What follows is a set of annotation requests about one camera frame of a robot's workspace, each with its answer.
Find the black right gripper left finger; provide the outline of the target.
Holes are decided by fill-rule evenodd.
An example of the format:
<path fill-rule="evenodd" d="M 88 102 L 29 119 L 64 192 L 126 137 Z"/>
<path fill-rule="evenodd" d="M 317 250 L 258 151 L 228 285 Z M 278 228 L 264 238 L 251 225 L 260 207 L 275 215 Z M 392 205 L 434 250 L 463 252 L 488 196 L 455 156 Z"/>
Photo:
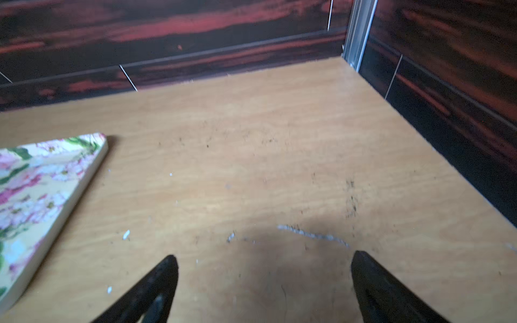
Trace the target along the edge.
<path fill-rule="evenodd" d="M 166 256 L 94 322 L 167 322 L 179 281 L 179 264 Z"/>

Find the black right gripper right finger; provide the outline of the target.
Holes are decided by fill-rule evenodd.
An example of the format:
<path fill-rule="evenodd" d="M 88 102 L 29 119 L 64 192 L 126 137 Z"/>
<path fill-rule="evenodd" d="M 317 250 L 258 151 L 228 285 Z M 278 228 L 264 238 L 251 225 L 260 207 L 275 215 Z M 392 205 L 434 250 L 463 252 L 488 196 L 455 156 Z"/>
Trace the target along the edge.
<path fill-rule="evenodd" d="M 364 322 L 447 322 L 367 252 L 357 250 L 351 275 Z"/>

